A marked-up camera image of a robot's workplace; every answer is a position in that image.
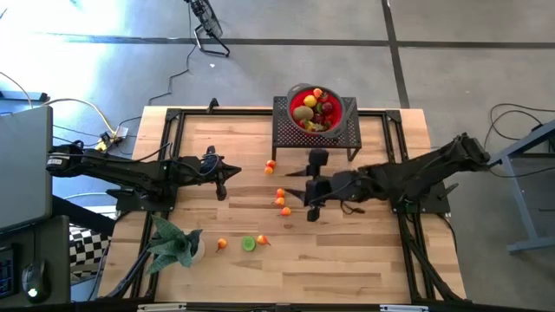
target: green plant leaves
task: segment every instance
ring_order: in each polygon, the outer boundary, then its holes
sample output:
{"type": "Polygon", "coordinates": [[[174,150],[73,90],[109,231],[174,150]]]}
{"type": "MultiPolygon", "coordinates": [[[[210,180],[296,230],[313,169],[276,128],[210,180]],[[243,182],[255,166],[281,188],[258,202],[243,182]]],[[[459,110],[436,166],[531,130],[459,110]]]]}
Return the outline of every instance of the green plant leaves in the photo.
{"type": "Polygon", "coordinates": [[[154,224],[156,224],[156,230],[161,239],[175,239],[183,232],[180,228],[163,218],[158,218],[153,215],[153,221],[154,224]]]}
{"type": "Polygon", "coordinates": [[[180,253],[183,253],[184,251],[183,247],[184,247],[183,242],[180,242],[177,240],[171,240],[163,244],[159,244],[154,247],[151,247],[148,249],[148,251],[156,255],[178,256],[180,253]]]}
{"type": "Polygon", "coordinates": [[[176,256],[170,256],[170,255],[158,256],[156,260],[154,260],[153,263],[150,264],[150,266],[148,267],[147,274],[156,273],[174,262],[177,262],[176,256]]]}
{"type": "Polygon", "coordinates": [[[191,256],[190,244],[187,245],[184,252],[181,252],[179,255],[177,255],[177,259],[184,267],[187,267],[187,268],[191,267],[191,264],[193,264],[193,257],[191,256]]]}
{"type": "Polygon", "coordinates": [[[153,216],[156,232],[150,241],[148,251],[159,255],[148,268],[147,274],[153,274],[167,265],[180,262],[189,268],[193,264],[193,254],[197,252],[202,230],[193,230],[185,234],[171,222],[153,216]]]}

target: checkered floor mat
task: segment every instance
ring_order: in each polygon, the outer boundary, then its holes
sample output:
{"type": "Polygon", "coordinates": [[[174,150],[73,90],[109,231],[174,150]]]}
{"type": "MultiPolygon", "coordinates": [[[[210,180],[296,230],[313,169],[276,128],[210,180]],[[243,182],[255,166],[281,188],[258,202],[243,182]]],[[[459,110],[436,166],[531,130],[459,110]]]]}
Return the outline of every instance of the checkered floor mat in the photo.
{"type": "MultiPolygon", "coordinates": [[[[72,226],[69,229],[69,266],[99,263],[102,253],[109,246],[112,238],[95,231],[72,226]]],[[[72,280],[96,275],[94,270],[72,270],[72,280]]]]}

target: kiwi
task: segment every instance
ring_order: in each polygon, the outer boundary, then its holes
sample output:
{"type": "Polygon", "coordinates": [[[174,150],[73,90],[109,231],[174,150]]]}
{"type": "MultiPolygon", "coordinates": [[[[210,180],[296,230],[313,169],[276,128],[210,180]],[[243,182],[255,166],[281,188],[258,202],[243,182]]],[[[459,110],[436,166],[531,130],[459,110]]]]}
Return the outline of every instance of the kiwi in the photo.
{"type": "Polygon", "coordinates": [[[247,251],[253,251],[257,246],[257,242],[253,237],[243,237],[243,249],[247,251]]]}
{"type": "Polygon", "coordinates": [[[311,120],[312,117],[314,117],[314,112],[310,107],[302,105],[300,107],[293,109],[293,119],[295,121],[299,121],[303,119],[311,120]]]}

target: keyboard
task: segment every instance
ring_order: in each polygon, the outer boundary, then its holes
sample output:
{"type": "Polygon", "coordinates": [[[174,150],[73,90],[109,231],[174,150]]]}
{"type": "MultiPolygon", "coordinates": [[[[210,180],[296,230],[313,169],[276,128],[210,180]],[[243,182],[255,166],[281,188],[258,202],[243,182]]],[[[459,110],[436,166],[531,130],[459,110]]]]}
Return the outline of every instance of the keyboard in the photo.
{"type": "Polygon", "coordinates": [[[0,246],[0,298],[16,293],[14,273],[14,250],[12,246],[0,246]]]}

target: white cable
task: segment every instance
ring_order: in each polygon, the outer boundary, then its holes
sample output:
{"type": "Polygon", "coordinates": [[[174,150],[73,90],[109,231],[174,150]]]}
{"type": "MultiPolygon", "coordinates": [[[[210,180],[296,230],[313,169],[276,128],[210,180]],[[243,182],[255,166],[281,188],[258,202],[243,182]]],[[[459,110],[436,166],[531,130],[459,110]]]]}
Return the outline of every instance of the white cable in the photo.
{"type": "Polygon", "coordinates": [[[80,103],[87,104],[90,107],[94,108],[95,111],[101,116],[102,121],[104,121],[104,124],[106,124],[106,127],[108,127],[108,130],[110,130],[110,133],[112,133],[112,135],[115,136],[115,130],[112,129],[112,127],[110,126],[110,124],[106,120],[106,117],[104,117],[104,114],[101,112],[100,109],[98,109],[98,107],[95,104],[93,104],[91,102],[84,101],[84,100],[79,100],[79,99],[64,98],[64,99],[57,99],[57,100],[47,101],[43,105],[50,105],[50,104],[54,104],[54,103],[59,102],[59,101],[78,101],[80,103]]]}
{"type": "Polygon", "coordinates": [[[64,197],[63,199],[78,198],[81,196],[101,196],[101,195],[107,195],[107,194],[105,192],[89,192],[89,193],[69,195],[64,197]]]}
{"type": "Polygon", "coordinates": [[[25,89],[24,89],[22,86],[20,86],[19,83],[17,83],[15,80],[11,79],[11,78],[10,78],[8,75],[6,75],[5,73],[0,72],[0,74],[2,74],[2,76],[4,76],[4,77],[10,79],[11,82],[15,83],[15,84],[25,93],[25,96],[27,96],[27,102],[29,103],[29,106],[31,106],[31,108],[34,108],[34,107],[33,107],[33,102],[31,101],[31,98],[30,98],[29,95],[27,94],[27,91],[25,91],[25,89]]]}

